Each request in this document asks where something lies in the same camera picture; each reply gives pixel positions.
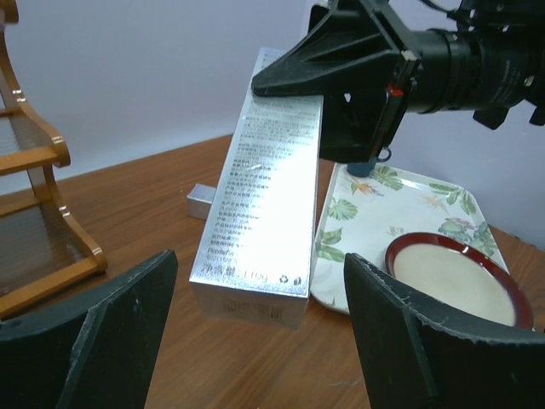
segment wooden tabletop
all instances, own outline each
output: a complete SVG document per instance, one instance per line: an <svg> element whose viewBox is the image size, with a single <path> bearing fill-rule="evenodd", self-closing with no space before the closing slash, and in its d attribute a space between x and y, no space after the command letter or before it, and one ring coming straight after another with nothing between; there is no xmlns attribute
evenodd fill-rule
<svg viewBox="0 0 545 409"><path fill-rule="evenodd" d="M204 221L186 216L186 196L196 183L216 186L229 142L206 141L60 183L72 213L106 253L102 279L165 249L180 261L146 407L369 408L347 316L312 298L299 331L201 315L188 278ZM320 164L318 214L331 171L332 163ZM493 233L542 331L545 254Z"/></svg>

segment white tray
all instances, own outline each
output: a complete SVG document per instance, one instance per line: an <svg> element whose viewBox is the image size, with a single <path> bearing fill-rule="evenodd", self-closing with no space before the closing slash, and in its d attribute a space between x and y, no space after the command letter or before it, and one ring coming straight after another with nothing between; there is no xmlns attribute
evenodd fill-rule
<svg viewBox="0 0 545 409"><path fill-rule="evenodd" d="M403 233L441 233L471 245L508 271L473 195L446 181L378 164L356 178L336 164L315 238L311 293L348 314L343 262L358 253L384 269L386 248Z"/></svg>

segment bowl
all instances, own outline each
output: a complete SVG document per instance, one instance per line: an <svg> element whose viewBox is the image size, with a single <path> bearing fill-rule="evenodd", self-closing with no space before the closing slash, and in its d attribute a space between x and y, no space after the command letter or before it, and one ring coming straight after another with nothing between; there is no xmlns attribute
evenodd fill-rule
<svg viewBox="0 0 545 409"><path fill-rule="evenodd" d="M407 233L386 251L395 279L441 302L500 324L531 330L530 303L514 279L485 254L436 233Z"/></svg>

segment small box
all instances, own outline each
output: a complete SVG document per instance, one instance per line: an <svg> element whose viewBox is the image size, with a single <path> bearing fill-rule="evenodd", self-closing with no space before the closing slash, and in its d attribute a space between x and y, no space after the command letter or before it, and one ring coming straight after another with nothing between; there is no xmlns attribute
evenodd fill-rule
<svg viewBox="0 0 545 409"><path fill-rule="evenodd" d="M214 195L215 187L196 184L187 195L187 215L206 220Z"/></svg>
<svg viewBox="0 0 545 409"><path fill-rule="evenodd" d="M261 49L254 74L282 54ZM301 324L315 263L322 102L248 88L189 278L205 315Z"/></svg>

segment wall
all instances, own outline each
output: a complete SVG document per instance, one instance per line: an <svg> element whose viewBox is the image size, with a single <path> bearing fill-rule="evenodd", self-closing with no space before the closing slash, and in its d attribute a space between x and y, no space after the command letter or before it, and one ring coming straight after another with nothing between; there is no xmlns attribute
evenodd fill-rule
<svg viewBox="0 0 545 409"><path fill-rule="evenodd" d="M57 170L59 178L232 133L259 48L291 47L305 7L305 0L17 3L9 54L30 103L66 138L72 165ZM24 181L3 177L0 193Z"/></svg>
<svg viewBox="0 0 545 409"><path fill-rule="evenodd" d="M417 0L390 4L413 30L454 29L443 14ZM473 121L472 112L409 113L394 139L390 164L465 187L490 224L545 248L545 129L528 124L532 113L531 104L521 103L495 131Z"/></svg>

